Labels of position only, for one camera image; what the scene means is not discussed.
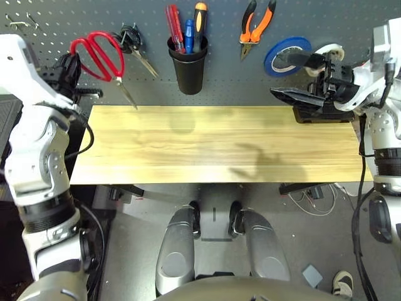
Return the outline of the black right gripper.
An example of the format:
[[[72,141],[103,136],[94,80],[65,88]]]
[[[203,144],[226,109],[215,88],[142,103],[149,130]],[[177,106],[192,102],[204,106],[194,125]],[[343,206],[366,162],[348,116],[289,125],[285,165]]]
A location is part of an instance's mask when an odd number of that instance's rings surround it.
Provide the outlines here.
[[[321,69],[309,84],[308,92],[297,88],[270,88],[273,96],[293,107],[317,110],[327,103],[346,103],[359,89],[354,84],[353,68],[335,59],[330,52],[322,55],[290,53],[286,55],[286,61],[294,66]]]

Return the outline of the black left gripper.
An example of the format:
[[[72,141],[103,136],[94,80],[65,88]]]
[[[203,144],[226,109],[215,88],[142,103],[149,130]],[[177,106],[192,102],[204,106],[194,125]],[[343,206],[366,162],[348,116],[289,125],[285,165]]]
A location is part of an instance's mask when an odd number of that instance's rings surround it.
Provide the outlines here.
[[[67,53],[59,57],[51,67],[40,68],[40,77],[56,92],[79,103],[81,97],[102,98],[99,88],[78,88],[81,76],[81,60],[78,53]]]

